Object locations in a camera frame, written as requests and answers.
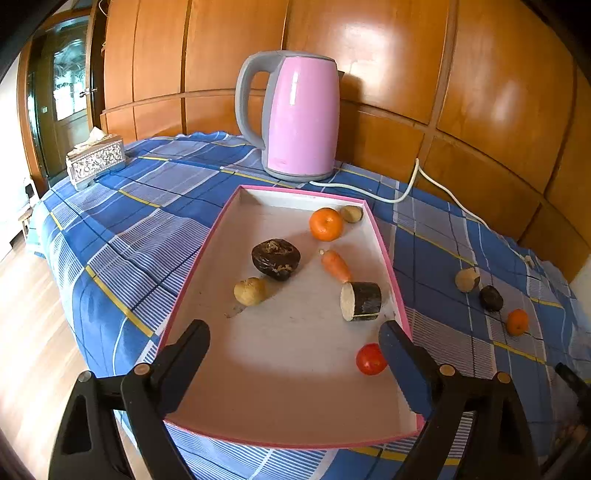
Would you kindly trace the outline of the pink shallow tray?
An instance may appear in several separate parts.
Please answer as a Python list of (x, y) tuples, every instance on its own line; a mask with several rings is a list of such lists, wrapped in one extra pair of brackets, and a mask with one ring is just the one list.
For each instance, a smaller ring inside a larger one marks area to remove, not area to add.
[[(325, 449), (387, 443), (421, 425), (394, 375), (368, 376), (356, 353), (383, 322), (408, 326), (388, 249), (370, 209), (346, 226), (332, 250), (358, 281), (382, 291), (378, 317), (346, 321), (341, 284), (322, 267), (311, 214), (348, 206), (348, 197), (242, 185), (221, 210), (179, 293), (162, 336), (171, 344), (195, 319), (211, 344), (168, 421), (186, 431), (250, 445)], [(290, 279), (269, 280), (262, 304), (235, 300), (235, 285), (256, 276), (252, 248), (280, 238), (301, 262)]]

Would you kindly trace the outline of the orange tangerine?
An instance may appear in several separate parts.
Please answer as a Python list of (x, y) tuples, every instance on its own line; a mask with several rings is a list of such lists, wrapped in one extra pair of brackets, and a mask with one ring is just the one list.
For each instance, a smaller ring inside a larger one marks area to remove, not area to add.
[(529, 329), (529, 315), (523, 309), (515, 309), (507, 315), (506, 331), (512, 337), (521, 336)]
[(322, 208), (311, 214), (308, 227), (318, 241), (332, 242), (342, 236), (344, 221), (337, 210)]

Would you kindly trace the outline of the orange carrot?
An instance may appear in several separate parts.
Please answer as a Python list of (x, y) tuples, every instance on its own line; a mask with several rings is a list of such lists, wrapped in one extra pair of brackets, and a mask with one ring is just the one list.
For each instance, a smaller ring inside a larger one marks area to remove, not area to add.
[(348, 264), (346, 264), (346, 261), (338, 252), (334, 250), (321, 250), (320, 256), (325, 272), (341, 283), (352, 281), (351, 270), (349, 270)]

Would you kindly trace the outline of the orange tangerine on cloth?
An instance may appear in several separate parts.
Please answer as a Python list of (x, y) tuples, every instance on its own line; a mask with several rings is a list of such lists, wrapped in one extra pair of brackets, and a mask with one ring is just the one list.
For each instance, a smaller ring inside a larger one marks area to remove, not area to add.
[(507, 315), (506, 331), (512, 337), (521, 336), (529, 329), (529, 315), (523, 309), (515, 309)]

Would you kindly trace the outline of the brown kiwi potato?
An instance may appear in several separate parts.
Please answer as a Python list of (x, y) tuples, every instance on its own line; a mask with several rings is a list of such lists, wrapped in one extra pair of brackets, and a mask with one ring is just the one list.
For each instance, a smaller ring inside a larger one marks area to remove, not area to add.
[(233, 295), (235, 295), (236, 301), (243, 306), (259, 305), (267, 298), (266, 282), (256, 277), (240, 280), (233, 287)]

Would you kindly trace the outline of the cut white vegetable piece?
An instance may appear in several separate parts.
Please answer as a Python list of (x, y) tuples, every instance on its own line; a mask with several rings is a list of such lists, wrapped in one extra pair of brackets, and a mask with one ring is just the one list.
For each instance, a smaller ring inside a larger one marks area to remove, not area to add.
[(480, 270), (476, 267), (462, 269), (455, 276), (457, 289), (465, 294), (475, 290), (480, 285), (480, 280)]

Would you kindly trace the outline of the cut dark-skinned vegetable piece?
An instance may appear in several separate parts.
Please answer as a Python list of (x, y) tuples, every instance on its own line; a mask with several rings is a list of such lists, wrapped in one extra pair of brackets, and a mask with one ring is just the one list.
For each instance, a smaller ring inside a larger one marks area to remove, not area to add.
[(380, 314), (382, 291), (373, 282), (346, 282), (339, 295), (342, 318), (345, 321), (372, 321)]

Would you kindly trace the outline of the red tomato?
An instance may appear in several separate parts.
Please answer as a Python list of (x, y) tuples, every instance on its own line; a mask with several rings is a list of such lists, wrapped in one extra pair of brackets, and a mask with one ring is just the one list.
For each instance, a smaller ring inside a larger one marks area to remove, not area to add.
[(358, 368), (363, 375), (379, 375), (387, 367), (388, 362), (382, 353), (380, 345), (377, 343), (363, 345), (358, 353), (356, 353), (356, 368)]

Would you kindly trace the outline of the dark round fruit on cloth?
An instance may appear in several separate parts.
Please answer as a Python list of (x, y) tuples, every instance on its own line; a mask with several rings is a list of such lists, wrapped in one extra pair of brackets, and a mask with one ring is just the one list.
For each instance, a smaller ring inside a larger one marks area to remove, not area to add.
[(504, 306), (504, 298), (492, 285), (483, 287), (479, 292), (478, 298), (481, 307), (488, 312), (500, 312)]

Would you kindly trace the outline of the dark brown lumpy fruit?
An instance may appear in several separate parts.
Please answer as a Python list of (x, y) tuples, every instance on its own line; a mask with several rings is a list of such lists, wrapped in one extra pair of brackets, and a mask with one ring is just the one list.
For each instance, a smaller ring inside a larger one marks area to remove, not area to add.
[(276, 281), (287, 281), (296, 272), (300, 261), (300, 251), (284, 239), (266, 240), (252, 248), (253, 265)]

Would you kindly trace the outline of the blue plaid tablecloth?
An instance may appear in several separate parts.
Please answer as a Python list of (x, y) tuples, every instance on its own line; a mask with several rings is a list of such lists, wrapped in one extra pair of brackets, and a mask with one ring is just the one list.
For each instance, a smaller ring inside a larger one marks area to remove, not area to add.
[[(462, 374), (515, 382), (539, 456), (576, 412), (561, 362), (590, 376), (590, 321), (552, 264), (518, 247), (457, 206), (404, 183), (339, 164), (329, 188), (279, 182), (259, 152), (224, 132), (156, 137), (126, 148), (128, 164), (77, 191), (68, 180), (37, 204), (40, 247), (66, 319), (91, 371), (120, 375), (152, 361), (197, 254), (221, 210), (242, 185), (320, 192), (370, 209), (401, 290), (414, 341)], [(460, 292), (456, 274), (480, 270)], [(500, 312), (479, 292), (494, 286)], [(507, 315), (523, 309), (529, 329), (512, 337)], [(416, 433), (387, 443), (297, 449), (195, 434), (168, 422), (194, 475), (202, 479), (389, 479)]]

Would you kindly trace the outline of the wooden door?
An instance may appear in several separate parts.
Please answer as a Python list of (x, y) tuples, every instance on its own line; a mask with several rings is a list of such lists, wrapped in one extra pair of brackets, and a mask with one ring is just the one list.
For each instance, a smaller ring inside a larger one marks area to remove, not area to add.
[(66, 155), (89, 136), (88, 78), (96, 4), (74, 1), (45, 20), (20, 53), (17, 112), (30, 176), (41, 192), (67, 175)]

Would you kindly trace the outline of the pink electric kettle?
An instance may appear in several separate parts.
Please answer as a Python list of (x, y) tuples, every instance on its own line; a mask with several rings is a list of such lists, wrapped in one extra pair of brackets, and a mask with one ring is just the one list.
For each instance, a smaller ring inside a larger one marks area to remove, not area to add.
[[(270, 74), (256, 134), (249, 123), (249, 94), (259, 72)], [(235, 86), (235, 120), (242, 137), (259, 149), (263, 170), (303, 183), (332, 175), (339, 136), (339, 72), (327, 56), (287, 50), (246, 58)]]

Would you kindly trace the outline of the patterned tissue box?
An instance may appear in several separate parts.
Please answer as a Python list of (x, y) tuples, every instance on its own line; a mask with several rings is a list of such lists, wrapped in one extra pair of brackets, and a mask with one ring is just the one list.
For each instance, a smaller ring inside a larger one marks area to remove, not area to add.
[(66, 154), (66, 170), (77, 191), (84, 190), (100, 176), (123, 168), (127, 163), (123, 139), (97, 127), (88, 138)]

